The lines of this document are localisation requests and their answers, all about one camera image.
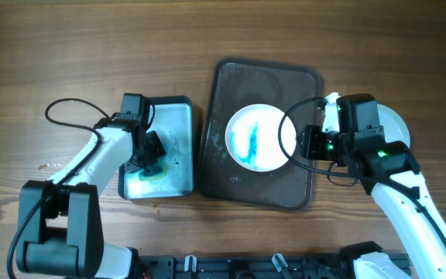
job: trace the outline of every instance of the green object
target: green object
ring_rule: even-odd
[[[382,157],[384,157],[384,156],[388,156],[388,154],[385,153],[383,150],[380,150],[380,151],[378,151],[378,156],[379,156],[380,158],[382,158]]]

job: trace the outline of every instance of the wood grain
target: wood grain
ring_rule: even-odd
[[[325,93],[368,92],[396,110],[446,221],[446,2],[81,2],[0,5],[0,277],[19,189],[58,171],[52,164],[90,136],[48,123],[50,102],[73,96],[115,112],[124,92],[187,95],[205,112],[227,56],[309,65]],[[53,116],[92,125],[99,114],[70,104]],[[116,182],[100,197],[105,239],[144,255],[333,252],[366,240],[403,251],[371,197],[324,177],[297,213],[197,193],[124,201]]]

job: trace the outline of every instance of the round plate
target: round plate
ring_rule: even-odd
[[[233,160],[251,171],[273,171],[288,159],[278,144],[278,125],[283,112],[271,105],[249,105],[236,112],[225,131],[225,143]],[[281,139],[288,154],[296,146],[296,132],[290,118],[283,123]]]
[[[402,118],[391,108],[378,104],[379,124],[384,126],[385,141],[391,143],[397,140],[410,147],[409,129]]]

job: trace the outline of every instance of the blue smear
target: blue smear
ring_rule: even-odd
[[[236,148],[235,148],[235,132],[232,133],[232,137],[231,137],[231,145],[233,148],[233,151],[235,153],[235,155],[237,156],[237,158],[243,162],[244,164],[249,165],[250,167],[254,167],[257,168],[256,166],[256,157],[257,157],[257,128],[258,128],[258,123],[254,123],[254,125],[252,126],[252,132],[251,132],[251,136],[249,137],[249,151],[247,153],[247,157],[240,157],[237,152],[236,152]]]

